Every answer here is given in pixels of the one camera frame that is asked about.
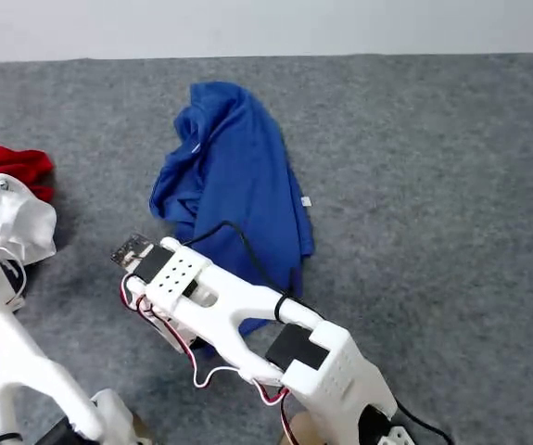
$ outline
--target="black wire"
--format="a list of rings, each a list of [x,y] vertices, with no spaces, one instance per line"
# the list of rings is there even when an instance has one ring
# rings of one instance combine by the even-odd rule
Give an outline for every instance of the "black wire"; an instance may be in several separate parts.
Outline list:
[[[241,230],[241,228],[231,221],[221,221],[217,225],[215,225],[212,229],[208,230],[205,234],[202,234],[200,236],[197,236],[196,238],[192,238],[189,241],[186,241],[182,244],[182,246],[192,246],[195,243],[199,243],[202,240],[207,239],[210,236],[213,236],[217,232],[219,232],[224,226],[231,227],[235,232],[239,235],[241,238],[241,241],[244,244],[244,247],[247,250],[247,254],[249,255],[249,259],[251,260],[253,266],[256,268],[256,270],[260,273],[262,276],[262,279],[266,282],[268,287],[272,288],[276,292],[280,292],[281,294],[285,294],[285,291],[276,284],[276,282],[270,277],[266,269],[264,269],[264,266],[262,266],[262,263],[260,262],[260,259],[258,258],[258,255],[256,255],[256,251],[254,248],[249,244],[249,241],[246,238],[246,234],[244,234],[244,231]]]
[[[441,436],[442,438],[445,439],[445,441],[449,445],[454,445],[455,444],[455,442],[453,441],[453,439],[451,438],[451,436],[448,433],[446,433],[445,431],[437,428],[436,426],[432,426],[432,425],[428,424],[427,422],[424,422],[423,420],[421,420],[418,417],[416,417],[414,414],[412,414],[410,411],[408,411],[398,399],[396,399],[396,403],[398,404],[398,408],[400,409],[400,411],[402,411],[404,413],[404,415],[406,415],[406,417],[411,419],[417,425],[422,426],[424,429],[427,429],[427,430],[431,431],[432,433],[437,434],[438,436]]]
[[[213,236],[217,232],[219,232],[224,226],[231,227],[235,232],[239,235],[241,238],[241,241],[243,242],[244,248],[247,250],[247,254],[249,255],[249,258],[251,259],[251,262],[253,266],[256,268],[256,270],[260,273],[262,279],[266,282],[269,288],[275,290],[279,294],[281,294],[281,298],[276,302],[276,305],[274,306],[274,319],[282,323],[283,321],[280,319],[280,309],[283,303],[286,299],[292,299],[293,301],[296,301],[297,303],[305,306],[307,309],[314,311],[318,315],[322,317],[322,315],[317,312],[314,308],[310,307],[308,304],[304,303],[303,301],[298,301],[294,296],[292,292],[292,284],[293,284],[293,270],[291,270],[291,279],[290,279],[290,287],[288,290],[282,289],[279,285],[276,284],[276,282],[273,280],[273,278],[268,274],[264,266],[262,265],[260,259],[258,258],[258,255],[256,254],[256,251],[249,243],[249,240],[246,237],[246,234],[244,234],[244,231],[234,222],[231,221],[221,221],[217,225],[215,225],[213,228],[208,230],[206,233],[199,235],[195,238],[190,239],[189,241],[186,241],[182,244],[182,246],[192,246],[195,243],[198,243],[202,240],[207,239],[210,236]]]
[[[272,289],[274,289],[275,291],[283,294],[282,297],[276,303],[276,308],[275,308],[275,311],[274,311],[274,315],[276,317],[276,320],[278,320],[280,322],[281,320],[278,318],[278,312],[279,312],[280,307],[283,304],[283,302],[285,302],[285,299],[293,299],[295,301],[297,301],[297,300],[292,297],[292,295],[290,294],[289,291],[284,291],[279,285],[277,285],[274,282],[274,280],[270,277],[268,272],[266,272],[266,269],[264,269],[264,267],[262,266],[262,264],[260,262],[260,259],[258,258],[258,255],[256,255],[256,252],[254,251],[253,247],[251,246],[251,244],[249,244],[249,241],[246,238],[246,234],[244,234],[244,231],[241,230],[241,228],[237,224],[235,224],[234,222],[226,221],[226,220],[225,221],[221,221],[217,225],[215,225],[212,229],[208,230],[206,233],[204,233],[202,235],[199,235],[199,236],[197,236],[195,238],[192,238],[189,241],[184,242],[183,246],[187,246],[187,247],[188,246],[192,246],[195,243],[198,243],[198,242],[200,242],[200,241],[202,241],[204,239],[207,239],[208,237],[213,236],[214,234],[219,232],[224,226],[231,227],[232,229],[234,229],[237,232],[237,234],[241,238],[241,241],[244,244],[244,247],[247,250],[247,253],[249,255],[249,258],[251,259],[252,264],[254,265],[256,270],[260,273],[260,275],[262,275],[263,280],[268,284],[268,286],[271,287]],[[315,312],[315,310],[310,308],[307,304],[305,304],[303,302],[300,302],[300,304],[302,304],[303,306],[305,306],[308,309],[310,309],[310,310]],[[439,428],[437,428],[435,426],[431,426],[427,422],[424,422],[423,420],[421,420],[418,417],[416,417],[414,414],[412,414],[410,411],[408,411],[398,399],[396,399],[396,403],[398,404],[398,408],[404,413],[404,415],[406,415],[408,418],[410,418],[417,425],[422,426],[423,428],[425,428],[425,429],[437,434],[438,436],[441,436],[442,438],[445,439],[445,441],[448,443],[448,445],[454,445],[455,444],[455,442],[450,437],[450,435],[447,434],[445,431],[442,431],[441,429],[439,429]]]

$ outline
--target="white wire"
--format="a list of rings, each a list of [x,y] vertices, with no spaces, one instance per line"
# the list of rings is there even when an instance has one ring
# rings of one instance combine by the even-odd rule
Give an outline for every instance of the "white wire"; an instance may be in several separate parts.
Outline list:
[[[283,413],[281,413],[281,425],[283,426],[283,431],[285,431],[285,436],[286,436],[286,439],[288,440],[288,443],[290,443],[291,445],[295,445],[297,443],[297,441],[292,439],[294,436],[292,436],[292,433],[289,430],[289,428],[286,427],[285,418],[283,417]]]
[[[122,295],[124,296],[124,299],[126,300],[126,304],[128,305],[128,307],[130,309],[132,309],[133,311],[138,311],[138,308],[136,307],[136,303],[134,303],[134,301],[128,301],[128,299],[126,298],[126,296],[128,295],[126,293],[126,281],[132,277],[133,275],[131,273],[127,273],[125,274],[122,279],[121,279],[121,284],[120,284],[120,290],[121,290],[121,293]],[[206,388],[209,384],[210,384],[210,380],[212,379],[212,376],[215,374],[215,373],[218,373],[219,371],[233,371],[233,372],[236,372],[236,373],[239,373],[239,370],[237,368],[234,368],[233,366],[217,366],[216,368],[210,370],[210,372],[207,374],[206,378],[204,379],[204,381],[202,383],[198,383],[198,364],[197,364],[197,361],[196,361],[196,355],[194,354],[194,352],[190,349],[190,347],[187,345],[187,343],[184,341],[184,339],[182,338],[182,336],[180,336],[180,334],[177,332],[177,329],[175,329],[169,321],[165,320],[164,318],[162,317],[158,317],[154,312],[152,311],[149,311],[148,308],[150,306],[148,306],[147,308],[143,308],[139,313],[141,313],[145,318],[147,318],[147,320],[149,322],[151,322],[152,324],[155,324],[155,320],[159,319],[161,320],[164,324],[168,325],[171,329],[168,329],[168,331],[170,332],[170,334],[174,337],[177,337],[177,339],[179,340],[178,341],[178,344],[183,347],[184,349],[184,353],[189,357],[190,361],[192,362],[192,367],[194,369],[194,373],[193,373],[193,377],[192,377],[192,381],[194,383],[194,386],[196,388]]]
[[[128,301],[127,299],[128,294],[126,293],[126,281],[128,281],[128,279],[132,276],[134,276],[132,273],[127,273],[123,276],[123,278],[121,279],[121,283],[120,283],[120,291],[128,307],[132,309],[133,311],[136,311],[136,304],[134,303],[134,300]]]
[[[4,248],[2,246],[0,246],[0,250],[2,250],[8,256],[10,256],[12,260],[15,260],[17,262],[17,264],[19,265],[19,268],[21,270],[21,275],[22,275],[21,286],[20,286],[19,290],[17,291],[17,293],[15,293],[15,296],[12,299],[10,299],[9,301],[6,302],[6,304],[8,304],[8,303],[12,302],[14,299],[18,298],[23,293],[23,291],[25,290],[25,286],[27,285],[27,274],[25,273],[25,268],[23,267],[23,264],[21,263],[21,260],[19,259],[19,257],[17,255],[15,255],[13,252],[11,252],[8,248]]]
[[[265,404],[266,406],[276,406],[276,405],[278,405],[278,404],[281,402],[281,400],[283,399],[283,396],[279,394],[278,396],[276,396],[276,399],[275,399],[275,400],[273,400],[273,401],[269,401],[269,400],[266,399],[266,397],[264,397],[264,393],[262,392],[262,388],[261,388],[261,386],[260,386],[260,383],[258,383],[257,380],[252,380],[251,383],[253,383],[254,387],[256,387],[256,389],[258,390],[258,393],[260,394],[260,398],[262,399],[262,401],[264,402],[264,404]]]

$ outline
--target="white cloth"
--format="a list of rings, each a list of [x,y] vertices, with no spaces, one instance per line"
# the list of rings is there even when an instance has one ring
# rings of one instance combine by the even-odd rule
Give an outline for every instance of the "white cloth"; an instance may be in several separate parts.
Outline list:
[[[32,264],[56,253],[55,229],[54,208],[18,179],[0,173],[0,247]]]

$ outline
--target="carpet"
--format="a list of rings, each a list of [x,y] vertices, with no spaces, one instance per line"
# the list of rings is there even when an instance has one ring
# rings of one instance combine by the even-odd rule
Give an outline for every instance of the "carpet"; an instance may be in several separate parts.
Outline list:
[[[170,233],[147,200],[188,85],[208,80],[246,86],[281,126],[313,203],[305,300],[457,443],[533,443],[533,55],[0,64],[0,145],[56,165],[58,254],[29,270],[19,314],[42,349],[163,443],[280,438],[235,375],[193,388],[187,359],[122,308],[109,260],[131,232]],[[28,443],[60,417],[31,391],[17,405]]]

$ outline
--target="garment pile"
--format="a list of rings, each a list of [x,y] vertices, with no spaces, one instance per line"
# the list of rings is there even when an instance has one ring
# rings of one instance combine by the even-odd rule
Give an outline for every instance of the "garment pile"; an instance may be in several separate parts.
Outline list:
[[[54,166],[42,151],[0,146],[0,264],[16,290],[24,289],[23,266],[56,253],[54,189],[41,181]],[[17,309],[23,296],[13,299]]]

